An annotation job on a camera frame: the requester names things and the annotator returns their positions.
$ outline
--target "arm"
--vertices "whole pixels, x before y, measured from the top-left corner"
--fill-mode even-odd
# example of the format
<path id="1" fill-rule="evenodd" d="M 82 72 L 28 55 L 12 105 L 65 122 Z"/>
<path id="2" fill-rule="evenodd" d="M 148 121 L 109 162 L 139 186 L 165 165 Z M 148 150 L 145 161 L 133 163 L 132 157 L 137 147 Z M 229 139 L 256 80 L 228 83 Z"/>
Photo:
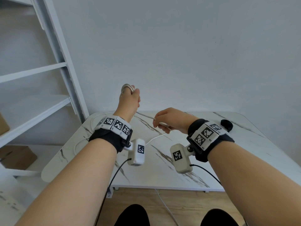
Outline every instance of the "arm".
<path id="1" fill-rule="evenodd" d="M 139 90 L 125 89 L 114 113 L 130 122 Z M 90 141 L 28 207 L 16 226 L 94 225 L 117 151 L 103 139 Z"/>
<path id="2" fill-rule="evenodd" d="M 197 117 L 169 108 L 159 112 L 154 127 L 165 122 L 187 130 Z M 229 198 L 250 225 L 300 225 L 301 186 L 232 142 L 221 142 L 208 155 Z"/>

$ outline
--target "white plastic housing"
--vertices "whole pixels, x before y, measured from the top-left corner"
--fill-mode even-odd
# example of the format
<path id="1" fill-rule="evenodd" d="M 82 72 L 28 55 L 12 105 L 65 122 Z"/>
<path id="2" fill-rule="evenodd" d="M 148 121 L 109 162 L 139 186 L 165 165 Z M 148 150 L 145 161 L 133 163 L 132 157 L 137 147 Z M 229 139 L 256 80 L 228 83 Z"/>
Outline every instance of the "white plastic housing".
<path id="1" fill-rule="evenodd" d="M 142 139 L 134 139 L 131 141 L 131 146 L 129 148 L 124 148 L 128 150 L 128 164 L 130 166 L 140 166 L 145 160 L 145 141 Z"/>
<path id="2" fill-rule="evenodd" d="M 175 166 L 175 170 L 179 174 L 185 174 L 192 171 L 190 166 L 189 156 L 193 155 L 193 152 L 189 152 L 187 147 L 182 144 L 175 144 L 170 148 L 171 157 Z"/>

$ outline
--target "white marble tabletop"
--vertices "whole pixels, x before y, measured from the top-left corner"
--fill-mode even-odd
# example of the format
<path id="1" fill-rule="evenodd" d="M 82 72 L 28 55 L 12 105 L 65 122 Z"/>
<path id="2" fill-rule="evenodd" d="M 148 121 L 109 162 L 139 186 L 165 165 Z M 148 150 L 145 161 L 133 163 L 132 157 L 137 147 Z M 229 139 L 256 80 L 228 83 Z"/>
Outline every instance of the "white marble tabletop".
<path id="1" fill-rule="evenodd" d="M 47 164 L 42 171 L 42 179 L 44 181 L 52 181 L 68 162 L 74 158 L 73 149 L 75 144 L 84 139 L 76 146 L 76 152 L 79 152 L 88 143 L 87 140 L 92 134 L 91 121 L 93 121 L 92 127 L 94 128 L 106 116 L 98 116 L 100 114 L 103 113 L 92 114 Z M 143 114 L 154 117 L 156 112 L 143 112 Z M 222 119 L 231 121 L 233 129 L 230 135 L 238 145 L 263 159 L 301 185 L 301 168 L 299 165 L 275 146 L 243 115 L 234 112 L 193 112 L 191 114 L 214 121 L 217 124 L 220 124 Z M 153 128 L 152 119 L 139 114 L 135 114 L 130 124 L 133 129 L 132 140 L 141 138 L 148 142 L 153 137 L 163 133 L 162 130 Z M 173 131 L 169 135 L 159 137 L 150 142 L 145 148 L 145 163 L 138 167 L 129 166 L 125 163 L 116 175 L 112 187 L 223 191 L 223 187 L 214 178 L 198 167 L 194 167 L 192 172 L 186 174 L 178 174 L 176 172 L 169 149 L 176 143 L 187 146 L 189 143 L 186 140 L 186 136 L 179 131 Z M 128 152 L 125 150 L 118 153 L 112 176 L 127 159 L 127 155 Z M 190 157 L 190 160 L 192 164 L 198 164 L 215 175 L 208 162 L 199 162 L 193 156 Z"/>

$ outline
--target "black pants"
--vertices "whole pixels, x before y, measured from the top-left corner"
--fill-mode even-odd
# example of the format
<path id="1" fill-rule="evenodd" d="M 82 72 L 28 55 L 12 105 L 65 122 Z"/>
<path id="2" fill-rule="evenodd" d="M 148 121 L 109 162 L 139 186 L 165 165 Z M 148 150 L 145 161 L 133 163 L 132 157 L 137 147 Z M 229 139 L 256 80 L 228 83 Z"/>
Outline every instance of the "black pants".
<path id="1" fill-rule="evenodd" d="M 150 226 L 148 214 L 141 205 L 130 205 L 120 214 L 115 223 L 115 226 L 124 225 Z M 221 209 L 211 209 L 201 222 L 201 226 L 213 225 L 238 226 L 235 220 L 228 213 Z"/>

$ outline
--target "hand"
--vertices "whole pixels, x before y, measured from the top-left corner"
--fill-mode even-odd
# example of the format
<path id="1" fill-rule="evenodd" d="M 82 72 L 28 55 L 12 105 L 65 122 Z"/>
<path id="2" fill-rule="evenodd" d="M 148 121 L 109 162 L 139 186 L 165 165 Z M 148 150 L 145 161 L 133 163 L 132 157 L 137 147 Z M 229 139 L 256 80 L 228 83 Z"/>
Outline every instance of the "hand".
<path id="1" fill-rule="evenodd" d="M 129 88 L 125 88 L 119 96 L 119 104 L 113 115 L 119 116 L 129 123 L 140 106 L 139 102 L 139 89 L 135 89 L 132 94 Z"/>
<path id="2" fill-rule="evenodd" d="M 159 124 L 159 122 L 164 122 L 168 124 L 171 129 L 176 129 L 184 134 L 187 134 L 189 126 L 198 118 L 175 108 L 167 108 L 158 112 L 155 116 L 155 119 L 156 120 L 153 121 L 153 126 L 155 128 L 159 127 L 164 132 L 169 134 L 170 130 Z"/>

